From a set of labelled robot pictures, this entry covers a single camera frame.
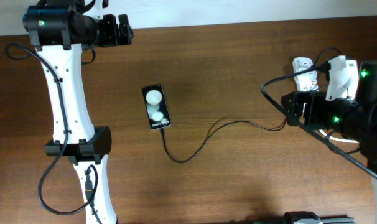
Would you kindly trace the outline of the white USB charger adapter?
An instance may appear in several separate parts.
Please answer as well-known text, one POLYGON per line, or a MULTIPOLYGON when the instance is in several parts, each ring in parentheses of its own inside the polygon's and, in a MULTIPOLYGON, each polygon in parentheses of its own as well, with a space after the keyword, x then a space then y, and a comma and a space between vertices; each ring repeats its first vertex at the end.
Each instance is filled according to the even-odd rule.
POLYGON ((296 83, 311 82, 317 79, 317 72, 310 71, 294 77, 296 83))

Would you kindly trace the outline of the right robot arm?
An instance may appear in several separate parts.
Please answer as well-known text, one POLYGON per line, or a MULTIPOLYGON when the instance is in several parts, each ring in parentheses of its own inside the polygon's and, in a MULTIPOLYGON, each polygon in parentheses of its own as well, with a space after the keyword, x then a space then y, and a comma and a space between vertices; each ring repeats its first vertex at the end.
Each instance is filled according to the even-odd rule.
POLYGON ((358 142, 372 176, 377 222, 377 60, 357 63, 342 55, 317 70, 326 74, 327 91, 295 91, 281 98, 289 125, 303 117, 306 128, 329 129, 358 142))

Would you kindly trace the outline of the black smartphone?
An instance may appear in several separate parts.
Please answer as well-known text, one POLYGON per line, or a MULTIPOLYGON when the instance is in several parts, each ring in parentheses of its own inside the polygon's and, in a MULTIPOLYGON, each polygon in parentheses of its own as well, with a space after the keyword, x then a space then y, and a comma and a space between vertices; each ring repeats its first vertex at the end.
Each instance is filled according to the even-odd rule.
POLYGON ((172 124, 162 85, 142 88, 149 127, 152 130, 162 129, 172 124))

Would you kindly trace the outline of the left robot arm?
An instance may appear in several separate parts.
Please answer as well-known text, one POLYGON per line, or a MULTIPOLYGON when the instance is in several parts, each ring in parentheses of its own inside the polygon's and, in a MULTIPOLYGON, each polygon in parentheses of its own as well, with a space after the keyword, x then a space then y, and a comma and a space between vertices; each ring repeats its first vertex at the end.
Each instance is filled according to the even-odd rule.
POLYGON ((117 223, 111 203, 107 164, 111 130, 95 127, 86 106, 81 68, 84 50, 129 45, 133 30, 127 15, 103 14, 108 0, 39 1, 23 16, 32 53, 42 64, 49 90, 54 133, 45 153, 67 157, 78 175, 87 223, 117 223))

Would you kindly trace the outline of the white power strip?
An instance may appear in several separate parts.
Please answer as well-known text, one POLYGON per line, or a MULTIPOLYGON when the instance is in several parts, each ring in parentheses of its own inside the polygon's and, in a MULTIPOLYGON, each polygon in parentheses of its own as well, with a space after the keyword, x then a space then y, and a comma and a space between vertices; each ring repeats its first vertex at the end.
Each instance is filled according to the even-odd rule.
MULTIPOLYGON (((292 61, 294 73, 302 72, 309 69, 313 65, 313 61, 307 57, 296 57, 292 61)), ((319 88, 317 83, 317 72, 311 71, 295 76, 297 91, 312 91, 319 88)))

